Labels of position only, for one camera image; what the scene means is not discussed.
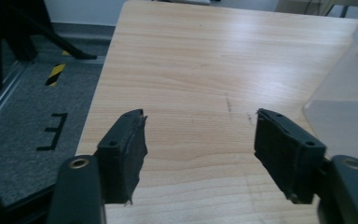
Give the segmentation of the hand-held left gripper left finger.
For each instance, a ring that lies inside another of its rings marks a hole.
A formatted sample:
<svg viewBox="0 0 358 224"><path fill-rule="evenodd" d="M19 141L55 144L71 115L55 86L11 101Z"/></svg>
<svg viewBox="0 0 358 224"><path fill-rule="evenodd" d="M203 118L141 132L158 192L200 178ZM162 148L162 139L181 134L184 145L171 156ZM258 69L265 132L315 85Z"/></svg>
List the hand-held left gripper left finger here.
<svg viewBox="0 0 358 224"><path fill-rule="evenodd" d="M132 203L147 155L143 109L124 113L106 133L94 156L106 203Z"/></svg>

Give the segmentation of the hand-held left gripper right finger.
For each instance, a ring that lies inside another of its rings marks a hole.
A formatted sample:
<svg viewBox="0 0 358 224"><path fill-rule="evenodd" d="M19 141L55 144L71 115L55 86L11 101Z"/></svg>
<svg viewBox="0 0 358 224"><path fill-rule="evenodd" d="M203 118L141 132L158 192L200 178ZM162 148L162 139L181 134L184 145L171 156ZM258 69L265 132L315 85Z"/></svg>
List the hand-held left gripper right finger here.
<svg viewBox="0 0 358 224"><path fill-rule="evenodd" d="M255 156L287 200L312 203L312 176L323 164L325 151L322 142L283 114L258 109Z"/></svg>

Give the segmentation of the clear plastic storage box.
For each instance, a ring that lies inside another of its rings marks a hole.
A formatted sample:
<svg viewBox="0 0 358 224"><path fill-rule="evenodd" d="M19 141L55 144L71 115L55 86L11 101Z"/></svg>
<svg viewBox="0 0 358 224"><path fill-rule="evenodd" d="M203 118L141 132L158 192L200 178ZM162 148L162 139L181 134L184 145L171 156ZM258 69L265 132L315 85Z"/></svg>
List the clear plastic storage box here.
<svg viewBox="0 0 358 224"><path fill-rule="evenodd" d="M358 26L350 46L309 98L304 112L329 156L358 158Z"/></svg>

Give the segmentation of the black tape floor mark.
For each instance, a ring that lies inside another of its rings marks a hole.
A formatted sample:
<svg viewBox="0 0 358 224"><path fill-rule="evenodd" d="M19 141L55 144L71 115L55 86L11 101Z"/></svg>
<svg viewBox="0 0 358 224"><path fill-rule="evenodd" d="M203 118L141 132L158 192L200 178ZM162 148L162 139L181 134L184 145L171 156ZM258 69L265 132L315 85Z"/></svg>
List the black tape floor mark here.
<svg viewBox="0 0 358 224"><path fill-rule="evenodd" d="M62 130L63 130L64 124L67 120L68 114L67 113L53 113L51 116L53 118L59 118L60 122L57 127L47 127L44 130L45 133L54 133L54 136L53 136L49 146L38 147L36 149L37 151L51 151L51 150L54 150L56 148L56 146L58 145L58 142L59 142L60 136L62 134Z"/></svg>

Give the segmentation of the yellow black striped tape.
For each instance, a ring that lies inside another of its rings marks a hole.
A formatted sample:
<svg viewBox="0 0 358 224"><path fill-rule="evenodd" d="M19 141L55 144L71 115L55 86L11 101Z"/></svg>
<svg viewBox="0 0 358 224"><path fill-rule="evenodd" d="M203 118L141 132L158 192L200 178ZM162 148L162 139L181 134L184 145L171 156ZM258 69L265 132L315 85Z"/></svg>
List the yellow black striped tape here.
<svg viewBox="0 0 358 224"><path fill-rule="evenodd" d="M56 64L53 69L51 70L51 73L48 77L48 79L45 82L46 86L55 86L57 80L59 79L63 69L65 68L66 64L65 63L59 63Z"/></svg>

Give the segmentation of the white cabinet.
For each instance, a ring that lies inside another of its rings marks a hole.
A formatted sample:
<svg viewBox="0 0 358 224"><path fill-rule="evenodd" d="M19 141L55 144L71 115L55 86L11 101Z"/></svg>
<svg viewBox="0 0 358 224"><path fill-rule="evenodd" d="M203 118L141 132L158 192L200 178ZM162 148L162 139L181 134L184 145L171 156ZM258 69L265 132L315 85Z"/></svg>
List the white cabinet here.
<svg viewBox="0 0 358 224"><path fill-rule="evenodd" d="M127 0L44 0L57 23L115 26Z"/></svg>

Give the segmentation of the black metal stand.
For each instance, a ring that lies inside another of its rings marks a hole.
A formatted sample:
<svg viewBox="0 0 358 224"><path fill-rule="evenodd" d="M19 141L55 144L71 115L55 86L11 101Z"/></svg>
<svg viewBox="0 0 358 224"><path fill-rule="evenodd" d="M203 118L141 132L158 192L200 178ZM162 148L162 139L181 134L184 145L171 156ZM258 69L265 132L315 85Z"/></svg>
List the black metal stand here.
<svg viewBox="0 0 358 224"><path fill-rule="evenodd" d="M76 59L97 58L96 55L76 48L54 32L44 0L0 0L0 91L4 85L2 40L6 40L17 60L30 62L37 55L31 35L44 36Z"/></svg>

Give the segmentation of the metal floor rail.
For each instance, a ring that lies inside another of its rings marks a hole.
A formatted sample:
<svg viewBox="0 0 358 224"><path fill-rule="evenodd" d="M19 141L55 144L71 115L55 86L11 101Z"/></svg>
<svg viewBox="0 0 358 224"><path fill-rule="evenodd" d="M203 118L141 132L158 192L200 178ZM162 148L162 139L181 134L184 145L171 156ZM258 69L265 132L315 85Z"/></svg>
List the metal floor rail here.
<svg viewBox="0 0 358 224"><path fill-rule="evenodd" d="M21 75L27 70L29 65L30 63L28 62L14 62L10 67L9 73L4 77L3 89L0 90L0 110L18 86Z"/></svg>

